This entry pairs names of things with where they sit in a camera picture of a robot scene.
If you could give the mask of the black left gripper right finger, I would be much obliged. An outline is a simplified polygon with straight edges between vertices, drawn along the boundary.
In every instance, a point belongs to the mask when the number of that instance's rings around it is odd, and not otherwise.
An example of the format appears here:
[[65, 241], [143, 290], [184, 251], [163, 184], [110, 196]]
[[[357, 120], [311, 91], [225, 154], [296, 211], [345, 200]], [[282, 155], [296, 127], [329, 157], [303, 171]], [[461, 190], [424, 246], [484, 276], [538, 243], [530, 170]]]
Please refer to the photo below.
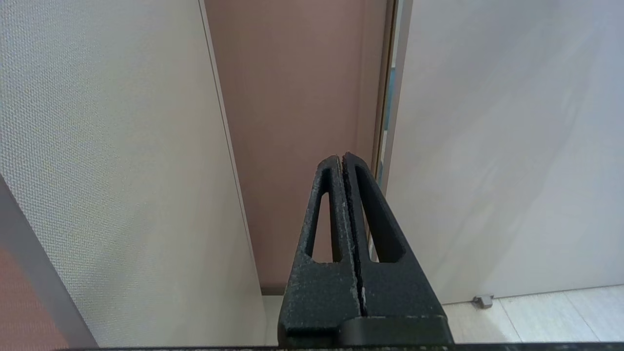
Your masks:
[[366, 162], [343, 156], [357, 291], [366, 317], [446, 317]]

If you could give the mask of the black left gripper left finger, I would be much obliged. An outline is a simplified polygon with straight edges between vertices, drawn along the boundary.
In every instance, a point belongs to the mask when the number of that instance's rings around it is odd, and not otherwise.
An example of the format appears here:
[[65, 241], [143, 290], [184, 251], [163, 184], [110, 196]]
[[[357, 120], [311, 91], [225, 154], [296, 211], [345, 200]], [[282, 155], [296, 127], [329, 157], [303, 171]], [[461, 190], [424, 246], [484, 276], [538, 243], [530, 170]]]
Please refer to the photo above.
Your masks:
[[[321, 200], [329, 198], [332, 262], [313, 259]], [[278, 318], [281, 347], [336, 347], [342, 323], [361, 315], [355, 244], [341, 158], [317, 167]]]

